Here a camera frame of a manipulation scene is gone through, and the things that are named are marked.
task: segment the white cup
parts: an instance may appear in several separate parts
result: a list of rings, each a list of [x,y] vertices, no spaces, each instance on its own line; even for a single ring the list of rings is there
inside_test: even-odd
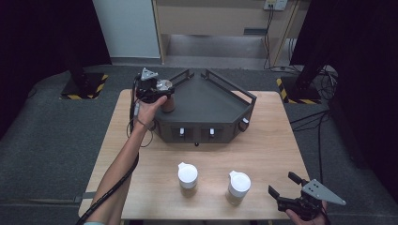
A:
[[[229,173],[229,186],[226,191],[226,199],[231,204],[240,204],[251,187],[251,180],[243,172],[231,171]]]
[[[198,171],[196,170],[195,166],[184,162],[181,162],[178,165],[179,184],[183,188],[185,189],[194,188],[197,183],[197,178],[198,178]]]

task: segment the gray carpet floor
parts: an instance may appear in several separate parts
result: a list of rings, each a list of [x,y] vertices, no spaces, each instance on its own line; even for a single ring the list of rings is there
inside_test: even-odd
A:
[[[163,78],[182,70],[178,67],[148,69],[159,72]],[[74,224],[77,221],[79,204],[72,200],[85,191],[120,91],[130,89],[133,77],[141,70],[142,67],[123,66],[87,68],[89,72],[109,75],[97,99],[59,99],[69,79],[67,72],[35,86],[34,95],[27,99],[0,142],[1,224]],[[253,91],[279,92],[276,79],[282,75],[292,76],[264,70],[215,70]],[[191,71],[198,74],[203,70]],[[315,79],[314,84],[319,83],[319,79]],[[284,104],[284,107],[289,120],[294,121],[327,110],[328,104],[323,100],[317,105]],[[295,137],[310,177],[319,179],[317,129],[295,132]],[[398,205],[372,171],[356,168],[331,118],[322,123],[321,143],[324,185],[347,202],[346,206],[329,205],[332,224],[398,224]],[[29,199],[59,203],[38,204]],[[272,222],[292,224],[289,220]]]

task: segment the yellow black hazard tape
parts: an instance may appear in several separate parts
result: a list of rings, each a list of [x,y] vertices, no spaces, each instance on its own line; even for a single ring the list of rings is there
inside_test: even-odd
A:
[[[286,89],[284,89],[283,83],[281,79],[277,79],[276,83],[278,84],[279,90],[281,92],[281,97],[284,103],[293,103],[293,104],[322,104],[321,100],[318,99],[292,99],[287,95]]]
[[[104,74],[102,79],[97,87],[97,91],[91,95],[61,95],[60,99],[95,99],[100,95],[100,91],[102,91],[103,85],[108,79],[108,75]]]

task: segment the table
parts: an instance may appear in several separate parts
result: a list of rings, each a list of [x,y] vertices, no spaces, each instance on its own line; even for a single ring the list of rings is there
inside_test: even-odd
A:
[[[165,143],[156,134],[140,150],[132,174],[122,219],[282,219],[276,201],[268,194],[272,185],[281,196],[299,197],[300,187],[288,172],[308,180],[281,98],[276,92],[251,92],[257,96],[249,128],[230,143]],[[129,122],[130,90],[123,90],[106,132],[86,192],[96,191],[102,176],[125,143]],[[149,142],[150,132],[144,143]],[[194,196],[180,192],[180,162],[196,166],[198,189]],[[231,171],[250,176],[252,187],[243,202],[234,206],[224,196]],[[79,215],[89,207],[83,200]]]

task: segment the wall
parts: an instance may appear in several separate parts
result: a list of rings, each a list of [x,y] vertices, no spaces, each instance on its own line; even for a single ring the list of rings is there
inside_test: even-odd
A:
[[[161,57],[152,1],[93,2],[111,57]]]

